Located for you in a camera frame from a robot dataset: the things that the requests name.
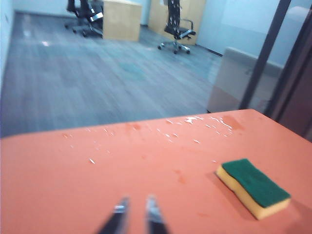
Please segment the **metal frame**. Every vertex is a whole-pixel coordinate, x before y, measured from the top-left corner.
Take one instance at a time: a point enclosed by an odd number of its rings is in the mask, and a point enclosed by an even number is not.
[[[279,121],[312,53],[312,5],[264,114]]]
[[[250,101],[254,95],[254,92],[257,88],[257,85],[261,79],[265,66],[267,64],[268,58],[271,54],[272,48],[276,41],[279,30],[282,26],[283,20],[289,8],[291,0],[280,0],[277,10],[275,12],[274,18],[272,20],[271,26],[269,28],[267,37],[264,41],[262,50],[258,57],[258,60],[253,69],[253,74],[243,96],[243,99],[240,103],[239,109],[247,109]]]
[[[187,53],[189,53],[191,51],[191,49],[181,43],[178,42],[178,40],[176,39],[175,41],[166,41],[161,43],[158,48],[163,48],[166,45],[172,45],[175,48],[175,53],[178,52],[178,50],[183,49],[184,51],[186,51]]]

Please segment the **sponge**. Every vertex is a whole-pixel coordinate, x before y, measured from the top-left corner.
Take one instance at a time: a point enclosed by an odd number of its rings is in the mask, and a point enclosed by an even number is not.
[[[248,159],[223,163],[216,174],[259,220],[285,209],[291,200],[288,192]]]

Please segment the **black office chair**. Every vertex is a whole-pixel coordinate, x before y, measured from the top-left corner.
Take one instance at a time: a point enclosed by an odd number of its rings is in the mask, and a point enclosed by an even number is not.
[[[163,42],[158,46],[161,50],[162,47],[172,44],[174,46],[174,53],[176,54],[180,49],[186,51],[187,54],[191,52],[191,49],[185,45],[178,43],[178,40],[183,38],[191,39],[190,35],[196,35],[193,31],[193,22],[189,19],[180,19],[180,0],[168,0],[168,23],[166,24],[165,32],[174,36],[175,41]],[[191,29],[180,27],[180,20],[188,21],[191,23]]]
[[[89,4],[91,9],[91,15],[88,15],[86,19],[88,20],[88,30],[83,29],[82,35],[84,37],[88,36],[89,32],[95,32],[101,36],[103,36],[103,1],[93,0],[91,4]]]
[[[72,20],[71,22],[65,23],[64,24],[65,28],[83,25],[84,17],[80,15],[81,8],[80,7],[76,8],[75,0],[68,0],[66,10],[70,13],[74,13],[76,17],[78,18],[78,20]]]

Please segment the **orange table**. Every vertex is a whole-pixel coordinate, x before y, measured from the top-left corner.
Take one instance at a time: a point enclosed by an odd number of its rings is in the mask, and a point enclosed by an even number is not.
[[[312,233],[312,144],[253,110],[199,117],[2,139],[1,233],[96,233],[125,195],[128,233],[146,233],[150,194],[173,234]],[[244,157],[292,195],[287,209],[257,221],[214,174]]]

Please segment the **wall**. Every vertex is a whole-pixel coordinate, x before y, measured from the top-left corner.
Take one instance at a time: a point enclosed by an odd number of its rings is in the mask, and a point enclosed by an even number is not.
[[[17,11],[36,14],[71,16],[66,11],[67,0],[13,0]]]
[[[207,0],[197,44],[224,54],[234,47],[258,56],[279,0]],[[284,65],[312,0],[292,0],[270,61]]]
[[[197,44],[259,55],[279,0],[207,0]]]
[[[141,16],[141,24],[148,25],[150,8],[151,8],[151,0],[131,0],[142,5],[142,16]]]
[[[151,0],[131,0],[142,4],[141,24],[148,24]],[[37,14],[72,16],[66,11],[67,0],[14,0],[14,9],[17,11]]]
[[[0,86],[2,87],[2,78],[6,64],[6,58],[10,46],[11,32],[14,21],[14,11],[11,0],[1,0],[0,11],[0,27],[1,27],[1,52],[0,52],[0,67],[1,79]]]

